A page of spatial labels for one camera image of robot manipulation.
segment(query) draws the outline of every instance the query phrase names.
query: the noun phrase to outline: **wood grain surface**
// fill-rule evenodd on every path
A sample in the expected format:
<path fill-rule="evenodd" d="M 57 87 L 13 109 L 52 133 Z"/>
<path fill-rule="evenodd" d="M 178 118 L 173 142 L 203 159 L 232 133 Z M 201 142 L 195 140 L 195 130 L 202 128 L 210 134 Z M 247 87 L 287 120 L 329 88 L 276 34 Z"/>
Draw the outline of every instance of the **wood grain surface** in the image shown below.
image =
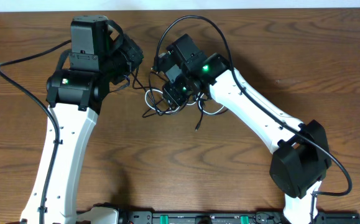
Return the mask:
<path fill-rule="evenodd" d="M 140 45 L 144 83 L 155 46 L 172 21 L 186 14 L 215 21 L 244 78 L 287 113 L 320 122 L 332 153 L 349 170 L 351 194 L 319 196 L 319 209 L 360 213 L 360 9 L 0 13 L 0 62 L 69 39 L 72 17 L 82 14 L 114 19 Z M 202 21 L 179 23 L 162 46 L 185 33 L 207 55 L 225 55 L 219 35 Z M 4 70 L 44 101 L 62 50 Z M 208 104 L 211 110 L 218 106 Z M 196 107 L 143 119 L 146 109 L 142 90 L 127 88 L 104 100 L 83 163 L 80 210 L 98 202 L 181 211 L 283 209 L 284 195 L 269 176 L 271 154 L 234 114 L 207 117 L 194 132 Z M 0 223 L 18 220 L 28 201 L 46 119 L 0 77 Z M 321 189 L 345 188 L 333 165 Z"/>

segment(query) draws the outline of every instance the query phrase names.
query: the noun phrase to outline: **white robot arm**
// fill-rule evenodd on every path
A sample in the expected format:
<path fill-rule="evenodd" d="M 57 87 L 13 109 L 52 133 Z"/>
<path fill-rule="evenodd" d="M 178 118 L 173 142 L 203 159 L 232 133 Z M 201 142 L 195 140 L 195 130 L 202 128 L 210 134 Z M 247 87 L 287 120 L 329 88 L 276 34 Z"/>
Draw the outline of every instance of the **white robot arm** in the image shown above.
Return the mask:
<path fill-rule="evenodd" d="M 280 110 L 270 101 L 264 98 L 260 93 L 255 91 L 238 70 L 235 70 L 236 77 L 246 87 L 246 91 L 263 107 L 269 110 L 274 116 L 297 131 L 300 130 L 298 125 L 302 123 L 299 119 L 293 118 L 287 113 Z M 282 128 L 273 119 L 268 117 L 254 103 L 248 100 L 238 86 L 235 84 L 234 78 L 230 70 L 225 71 L 216 78 L 216 83 L 210 85 L 210 94 L 212 99 L 222 104 L 236 114 L 247 126 L 249 126 L 264 142 L 271 153 L 278 148 L 280 140 L 288 141 L 294 136 L 290 131 Z M 302 199 L 298 197 L 292 198 L 285 194 L 284 215 L 291 223 L 308 224 L 310 223 L 310 210 L 312 198 L 309 196 L 314 190 L 318 190 L 321 181 L 313 184 L 308 190 L 307 195 Z M 314 208 L 314 217 L 318 214 L 318 210 Z"/>
<path fill-rule="evenodd" d="M 76 195 L 79 176 L 85 156 L 87 142 L 97 122 L 98 115 L 90 108 L 79 111 L 77 105 L 57 103 L 49 108 L 60 126 L 62 143 L 58 147 L 55 163 L 48 185 L 47 211 L 44 215 L 45 223 L 75 223 Z M 55 133 L 50 120 L 47 121 L 47 134 L 40 160 L 39 171 L 33 191 L 21 220 L 28 223 L 39 222 L 40 200 L 47 175 L 48 164 L 53 153 Z"/>

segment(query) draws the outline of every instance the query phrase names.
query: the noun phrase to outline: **cable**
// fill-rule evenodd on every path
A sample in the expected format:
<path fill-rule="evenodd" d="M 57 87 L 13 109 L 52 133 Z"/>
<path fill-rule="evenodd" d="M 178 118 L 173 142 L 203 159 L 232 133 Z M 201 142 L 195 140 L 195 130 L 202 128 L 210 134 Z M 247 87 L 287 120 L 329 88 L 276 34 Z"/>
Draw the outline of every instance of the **cable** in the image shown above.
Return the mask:
<path fill-rule="evenodd" d="M 222 33 L 222 31 L 218 28 L 218 26 L 212 22 L 211 20 L 203 17 L 203 16 L 183 16 L 181 18 L 178 18 L 177 20 L 175 20 L 173 23 L 171 23 L 169 25 L 169 27 L 166 29 L 166 31 L 163 33 L 163 35 L 161 36 L 157 49 L 156 49 L 156 54 L 155 54 L 155 59 L 154 59 L 154 69 L 155 70 L 159 70 L 159 50 L 160 50 L 160 46 L 162 45 L 163 39 L 166 36 L 167 32 L 178 22 L 184 20 L 184 19 L 201 19 L 204 20 L 206 22 L 208 22 L 209 24 L 211 24 L 216 31 L 218 32 L 218 34 L 221 36 L 224 45 L 225 45 L 225 49 L 228 53 L 228 60 L 229 60 L 229 69 L 232 73 L 232 76 L 234 78 L 235 84 L 238 86 L 238 88 L 241 90 L 241 93 L 243 95 L 245 95 L 247 97 L 247 99 L 249 99 L 256 107 L 258 107 L 261 111 L 263 111 L 267 116 L 269 116 L 271 119 L 273 119 L 276 123 L 280 124 L 283 128 L 285 128 L 286 130 L 290 131 L 291 133 L 293 133 L 294 135 L 300 137 L 302 140 L 308 142 L 309 144 L 315 146 L 317 149 L 321 150 L 322 152 L 324 152 L 331 160 L 333 160 L 333 162 L 335 162 L 335 164 L 341 169 L 341 171 L 343 172 L 344 176 L 347 179 L 347 183 L 348 183 L 348 188 L 347 190 L 345 190 L 344 192 L 339 192 L 339 193 L 334 193 L 334 192 L 320 192 L 320 191 L 314 191 L 313 192 L 313 196 L 317 196 L 317 195 L 328 195 L 328 196 L 335 196 L 335 197 L 339 197 L 339 196 L 344 196 L 350 193 L 351 189 L 353 188 L 353 183 L 351 181 L 351 177 L 349 176 L 347 170 L 344 168 L 344 166 L 340 163 L 340 161 L 338 161 L 330 152 L 327 152 L 326 150 L 324 150 L 321 146 L 317 145 L 315 142 L 309 140 L 307 137 L 305 137 L 304 135 L 300 134 L 297 130 L 293 129 L 292 127 L 288 126 L 285 122 L 281 121 L 280 119 L 278 119 L 276 116 L 274 116 L 270 111 L 268 111 L 267 109 L 265 109 L 262 105 L 260 105 L 253 97 L 251 97 L 247 91 L 246 91 L 246 87 L 242 86 L 239 82 L 239 80 L 236 78 L 236 74 L 235 74 L 235 68 L 234 68 L 234 63 L 233 63 L 233 58 L 231 55 L 231 51 L 229 49 L 227 40 L 225 39 L 224 34 Z"/>
<path fill-rule="evenodd" d="M 188 102 L 187 105 L 188 105 L 188 106 L 192 106 L 192 105 L 194 105 L 195 103 L 196 103 L 196 101 L 194 101 L 193 103 Z"/>
<path fill-rule="evenodd" d="M 150 82 L 150 74 L 151 73 L 154 73 L 154 72 L 149 72 L 148 74 L 148 84 L 149 84 L 149 90 L 150 90 L 150 96 L 152 97 L 152 99 L 150 99 L 151 103 L 154 105 L 154 108 L 155 108 L 155 111 L 157 112 L 156 114 L 159 115 L 159 116 L 163 116 L 166 114 L 165 111 L 162 111 L 160 110 L 158 107 L 157 107 L 157 104 L 155 103 L 155 96 L 154 96 L 154 92 L 152 91 L 152 84 Z"/>
<path fill-rule="evenodd" d="M 54 166 L 55 156 L 57 155 L 58 145 L 60 144 L 60 129 L 58 127 L 57 120 L 54 119 L 53 115 L 46 108 L 46 106 L 44 106 L 44 104 L 35 95 L 33 95 L 31 92 L 29 92 L 24 87 L 22 87 L 20 84 L 16 83 L 14 80 L 10 79 L 1 70 L 1 67 L 6 66 L 6 65 L 12 65 L 12 64 L 15 64 L 15 63 L 19 63 L 19 62 L 25 62 L 27 60 L 31 60 L 31 59 L 34 59 L 34 58 L 37 58 L 37 57 L 41 57 L 41 56 L 46 55 L 46 54 L 48 54 L 50 52 L 53 52 L 54 50 L 59 49 L 60 47 L 63 47 L 64 45 L 69 44 L 70 42 L 71 42 L 71 40 L 67 40 L 64 43 L 62 43 L 60 45 L 57 45 L 57 46 L 51 48 L 50 50 L 46 50 L 46 51 L 44 51 L 42 53 L 35 54 L 35 55 L 25 57 L 25 58 L 21 58 L 21 59 L 17 59 L 17 60 L 12 60 L 12 61 L 9 61 L 9 62 L 0 63 L 0 76 L 3 77 L 3 79 L 5 79 L 7 82 L 9 82 L 12 85 L 14 85 L 15 87 L 17 87 L 20 91 L 24 92 L 33 101 L 35 101 L 35 103 L 38 104 L 38 106 L 44 111 L 44 113 L 51 120 L 51 123 L 53 124 L 54 131 L 55 131 L 55 140 L 54 140 L 53 153 L 51 155 L 50 164 L 48 165 L 47 175 L 45 177 L 45 182 L 44 182 L 44 186 L 43 186 L 42 199 L 40 201 L 40 207 L 38 208 L 39 209 L 39 223 L 40 224 L 44 223 L 45 200 L 46 200 L 46 196 L 47 196 L 48 184 L 50 182 L 51 173 L 52 173 L 52 169 L 53 169 L 53 166 Z"/>
<path fill-rule="evenodd" d="M 225 107 L 225 106 L 222 106 L 218 111 L 216 111 L 216 112 L 214 112 L 214 113 L 209 113 L 209 112 L 205 111 L 205 110 L 202 108 L 202 106 L 200 105 L 201 100 L 199 100 L 199 102 L 198 102 L 198 109 L 199 109 L 199 110 L 202 110 L 202 112 L 203 112 L 205 115 L 208 115 L 208 116 L 218 115 L 218 113 L 219 113 L 222 109 L 224 109 L 224 107 Z"/>
<path fill-rule="evenodd" d="M 139 67 L 137 67 L 137 69 L 136 69 L 136 74 L 131 73 L 131 75 L 132 75 L 133 78 L 134 78 L 134 79 L 133 79 L 133 82 L 132 82 L 132 88 L 135 89 L 135 90 L 143 89 L 143 90 L 145 91 L 145 97 L 148 96 L 148 99 L 152 102 L 152 98 L 147 94 L 148 92 L 150 92 L 150 90 L 148 90 L 148 88 L 149 88 L 149 89 L 153 89 L 154 91 L 155 91 L 155 90 L 159 90 L 159 89 L 156 88 L 156 87 L 152 87 L 152 86 L 144 86 L 144 85 L 142 85 L 142 83 L 138 80 L 138 71 L 139 71 Z M 159 101 L 156 103 L 156 105 L 158 105 L 158 104 L 161 103 L 161 102 L 163 102 L 163 99 L 159 100 Z M 180 112 L 183 108 L 184 108 L 184 107 L 181 107 L 179 110 L 176 110 L 176 112 L 173 111 L 173 112 L 171 112 L 171 113 L 168 113 L 167 115 L 177 114 L 177 113 Z M 148 117 L 150 117 L 150 116 L 153 116 L 153 115 L 158 114 L 158 112 L 155 112 L 155 113 L 146 115 L 150 110 L 151 110 L 151 108 L 149 108 L 149 109 L 142 115 L 142 117 L 143 117 L 143 118 L 148 118 Z M 165 111 L 161 111 L 161 113 L 170 112 L 170 111 L 171 111 L 171 108 L 168 108 L 168 109 L 165 110 Z"/>
<path fill-rule="evenodd" d="M 114 93 L 119 90 L 124 90 L 125 88 L 127 88 L 130 85 L 130 78 L 127 75 L 123 75 L 123 76 L 124 76 L 124 79 L 127 80 L 127 83 L 121 85 L 119 88 L 117 88 L 115 90 L 110 91 L 109 93 Z"/>
<path fill-rule="evenodd" d="M 203 93 L 199 93 L 199 97 L 197 99 L 197 103 L 198 103 L 198 106 L 200 106 L 200 101 L 202 99 L 202 96 L 203 96 Z M 203 114 L 204 114 L 204 111 L 203 111 L 203 105 L 200 106 L 201 107 L 201 110 L 200 110 L 200 119 L 199 119 L 199 122 L 196 124 L 196 127 L 195 127 L 195 131 L 198 131 L 199 128 L 200 128 L 200 125 L 202 124 L 202 119 L 203 119 Z"/>
<path fill-rule="evenodd" d="M 160 90 L 152 89 L 152 91 L 156 91 L 156 92 L 158 92 L 158 93 L 163 94 L 163 92 L 160 91 Z M 150 92 L 150 90 L 147 90 L 147 91 L 145 92 L 145 103 L 149 106 L 149 108 L 151 108 L 152 110 L 155 110 L 155 108 L 152 107 L 152 106 L 148 103 L 147 96 L 148 96 L 148 93 L 149 93 L 149 92 Z M 166 113 L 174 113 L 174 112 L 176 112 L 178 109 L 180 109 L 179 106 L 178 106 L 175 110 L 173 110 L 173 111 L 166 111 Z"/>

